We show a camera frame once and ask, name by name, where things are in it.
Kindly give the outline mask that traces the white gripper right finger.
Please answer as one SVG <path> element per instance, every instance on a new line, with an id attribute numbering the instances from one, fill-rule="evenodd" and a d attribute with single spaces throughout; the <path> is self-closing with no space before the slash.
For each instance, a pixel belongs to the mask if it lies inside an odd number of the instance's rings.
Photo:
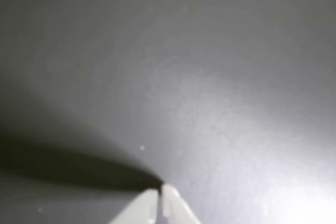
<path id="1" fill-rule="evenodd" d="M 178 190 L 170 185 L 162 185 L 163 216 L 172 224 L 201 224 L 196 214 L 180 195 Z"/>

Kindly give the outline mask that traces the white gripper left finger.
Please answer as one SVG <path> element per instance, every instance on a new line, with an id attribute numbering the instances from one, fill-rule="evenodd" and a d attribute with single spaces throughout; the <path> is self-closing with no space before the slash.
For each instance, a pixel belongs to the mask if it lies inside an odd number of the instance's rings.
<path id="1" fill-rule="evenodd" d="M 147 189 L 135 197 L 110 224 L 153 224 L 157 220 L 159 191 Z"/>

